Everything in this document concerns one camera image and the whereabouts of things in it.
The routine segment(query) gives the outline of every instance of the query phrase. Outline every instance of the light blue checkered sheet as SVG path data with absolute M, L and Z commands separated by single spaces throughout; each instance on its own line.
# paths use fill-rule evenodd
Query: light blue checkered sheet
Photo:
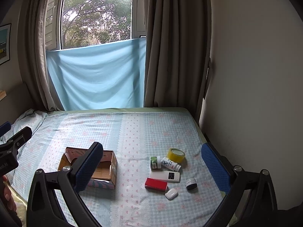
M 118 226 L 203 226 L 222 201 L 221 193 L 201 158 L 201 141 L 188 112 L 84 113 L 35 112 L 14 124 L 35 131 L 18 158 L 19 167 L 9 174 L 13 188 L 28 199 L 34 172 L 56 171 L 67 146 L 89 148 L 100 142 L 114 150 L 117 182 L 114 190 L 88 186 L 80 195 L 99 223 Z M 169 148 L 186 154 L 180 183 L 169 183 L 179 195 L 169 201 L 164 193 L 144 187 L 149 176 L 149 156 L 164 157 Z M 187 191 L 185 182 L 196 178 L 198 187 Z M 76 225 L 57 191 L 69 223 Z

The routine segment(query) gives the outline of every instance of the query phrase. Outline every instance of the cardboard box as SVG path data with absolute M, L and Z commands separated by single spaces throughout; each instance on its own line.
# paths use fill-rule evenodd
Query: cardboard box
M 79 156 L 85 154 L 85 148 L 71 148 L 67 147 L 60 160 L 58 171 L 64 166 L 70 166 Z M 93 173 L 89 186 L 98 188 L 114 189 L 117 177 L 117 159 L 112 150 L 104 150 L 103 157 Z

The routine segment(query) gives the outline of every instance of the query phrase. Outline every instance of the white pill bottle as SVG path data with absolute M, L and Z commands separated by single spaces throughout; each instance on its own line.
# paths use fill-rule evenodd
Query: white pill bottle
M 164 157 L 161 160 L 161 165 L 167 167 L 168 169 L 171 169 L 172 171 L 176 171 L 176 172 L 178 172 L 180 170 L 180 168 L 181 168 L 181 165 L 179 165 L 176 162 L 173 162 L 172 160 L 170 160 L 167 157 Z

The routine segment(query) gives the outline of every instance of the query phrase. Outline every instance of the remote control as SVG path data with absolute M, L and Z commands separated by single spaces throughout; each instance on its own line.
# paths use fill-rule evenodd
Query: remote control
M 165 181 L 165 182 L 180 182 L 180 173 L 169 171 L 152 171 L 149 175 L 150 178 Z

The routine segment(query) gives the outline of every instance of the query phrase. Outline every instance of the red box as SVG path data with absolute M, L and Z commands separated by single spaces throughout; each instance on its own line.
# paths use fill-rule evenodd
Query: red box
M 167 182 L 164 181 L 160 181 L 157 179 L 152 179 L 152 178 L 147 178 L 145 181 L 145 185 L 146 188 L 150 188 L 150 189 L 156 189 L 156 190 L 160 190 L 160 191 L 166 191 L 167 188 Z

